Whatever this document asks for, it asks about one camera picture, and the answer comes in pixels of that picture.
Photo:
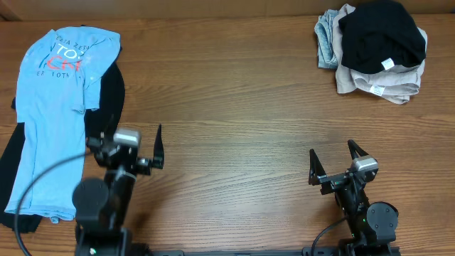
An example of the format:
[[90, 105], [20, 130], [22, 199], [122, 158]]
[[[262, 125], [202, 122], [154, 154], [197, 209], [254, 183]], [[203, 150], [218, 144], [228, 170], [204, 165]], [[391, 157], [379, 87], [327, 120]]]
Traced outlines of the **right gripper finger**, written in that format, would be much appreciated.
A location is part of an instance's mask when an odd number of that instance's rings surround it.
[[313, 149], [309, 150], [310, 169], [309, 169], [309, 185], [315, 186], [321, 183], [323, 178], [326, 178], [326, 172]]
[[359, 147], [353, 139], [348, 140], [348, 148], [352, 159], [368, 155], [368, 153]]

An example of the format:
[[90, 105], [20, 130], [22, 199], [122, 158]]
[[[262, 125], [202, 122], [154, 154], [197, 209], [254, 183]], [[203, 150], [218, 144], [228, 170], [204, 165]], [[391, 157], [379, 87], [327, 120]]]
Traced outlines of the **black t-shirt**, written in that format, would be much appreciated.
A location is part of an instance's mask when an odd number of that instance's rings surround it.
[[338, 22], [342, 32], [341, 64], [365, 74], [393, 65], [412, 68], [426, 58], [426, 42], [414, 19], [396, 1], [370, 1]]

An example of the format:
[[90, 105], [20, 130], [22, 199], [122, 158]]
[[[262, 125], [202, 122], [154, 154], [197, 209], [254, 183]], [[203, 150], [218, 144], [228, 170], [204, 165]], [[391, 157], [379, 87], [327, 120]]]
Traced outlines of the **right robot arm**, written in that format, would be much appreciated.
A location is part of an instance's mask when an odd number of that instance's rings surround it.
[[[323, 195], [333, 193], [343, 217], [322, 230], [311, 247], [302, 249], [302, 254], [400, 256], [399, 247], [391, 246], [396, 240], [398, 210], [387, 202], [370, 203], [365, 193], [366, 184], [378, 174], [378, 161], [352, 139], [348, 140], [348, 148], [352, 158], [350, 167], [333, 176], [327, 175], [316, 152], [309, 150], [309, 184], [320, 185]], [[321, 237], [342, 222], [347, 222], [351, 237], [340, 240], [335, 247], [319, 247]]]

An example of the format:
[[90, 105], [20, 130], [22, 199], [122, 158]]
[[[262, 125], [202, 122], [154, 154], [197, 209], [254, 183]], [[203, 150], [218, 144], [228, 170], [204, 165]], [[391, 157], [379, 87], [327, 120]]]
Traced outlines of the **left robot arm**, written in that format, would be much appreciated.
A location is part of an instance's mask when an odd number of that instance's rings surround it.
[[84, 178], [73, 191], [76, 209], [76, 256], [151, 255], [149, 246], [133, 243], [123, 227], [138, 175], [149, 176], [164, 167], [164, 146], [158, 128], [152, 158], [138, 156], [141, 133], [119, 128], [110, 137], [90, 137], [87, 147], [97, 164], [106, 168], [103, 179]]

